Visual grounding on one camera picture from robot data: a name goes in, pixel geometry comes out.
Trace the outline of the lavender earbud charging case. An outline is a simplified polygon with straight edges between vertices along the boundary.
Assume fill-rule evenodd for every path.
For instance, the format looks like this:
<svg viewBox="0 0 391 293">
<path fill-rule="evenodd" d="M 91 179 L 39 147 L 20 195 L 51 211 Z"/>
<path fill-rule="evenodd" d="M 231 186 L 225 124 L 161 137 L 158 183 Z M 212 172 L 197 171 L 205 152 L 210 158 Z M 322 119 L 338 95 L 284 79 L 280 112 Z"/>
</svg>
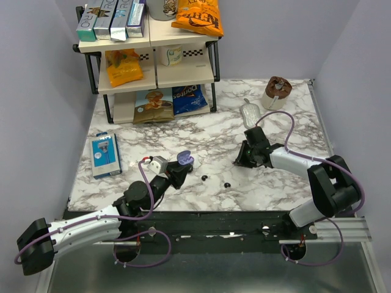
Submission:
<svg viewBox="0 0 391 293">
<path fill-rule="evenodd" d="M 177 161 L 180 165 L 192 165 L 194 163 L 194 158 L 191 156 L 189 150 L 184 150 L 177 154 Z"/>
</svg>

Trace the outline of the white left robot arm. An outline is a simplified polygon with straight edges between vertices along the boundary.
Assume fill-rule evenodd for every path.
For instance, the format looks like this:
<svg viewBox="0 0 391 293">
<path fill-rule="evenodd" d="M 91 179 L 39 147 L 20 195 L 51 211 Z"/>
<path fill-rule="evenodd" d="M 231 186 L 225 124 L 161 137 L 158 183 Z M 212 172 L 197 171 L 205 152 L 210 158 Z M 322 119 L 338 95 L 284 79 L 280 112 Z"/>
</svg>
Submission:
<svg viewBox="0 0 391 293">
<path fill-rule="evenodd" d="M 193 169 L 193 160 L 169 162 L 160 156 L 138 163 L 141 181 L 133 182 L 113 204 L 70 220 L 33 221 L 17 239 L 14 263 L 25 276 L 48 268 L 55 259 L 100 241 L 129 241 L 141 236 L 137 223 L 148 219 L 155 202 L 169 187 L 179 189 Z"/>
</svg>

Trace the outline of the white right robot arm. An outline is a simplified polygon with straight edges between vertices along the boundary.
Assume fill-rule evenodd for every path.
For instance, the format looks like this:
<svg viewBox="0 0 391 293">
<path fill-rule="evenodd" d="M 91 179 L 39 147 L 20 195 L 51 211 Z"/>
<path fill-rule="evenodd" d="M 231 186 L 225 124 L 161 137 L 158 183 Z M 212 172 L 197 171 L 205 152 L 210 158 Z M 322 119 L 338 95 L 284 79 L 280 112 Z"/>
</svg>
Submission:
<svg viewBox="0 0 391 293">
<path fill-rule="evenodd" d="M 363 199 L 362 188 L 353 178 L 344 159 L 334 155 L 315 158 L 294 154 L 281 143 L 270 144 L 261 127 L 244 132 L 234 165 L 245 168 L 276 168 L 307 179 L 312 199 L 292 209 L 281 224 L 281 232 L 295 239 L 303 226 L 325 217 L 333 217 Z"/>
</svg>

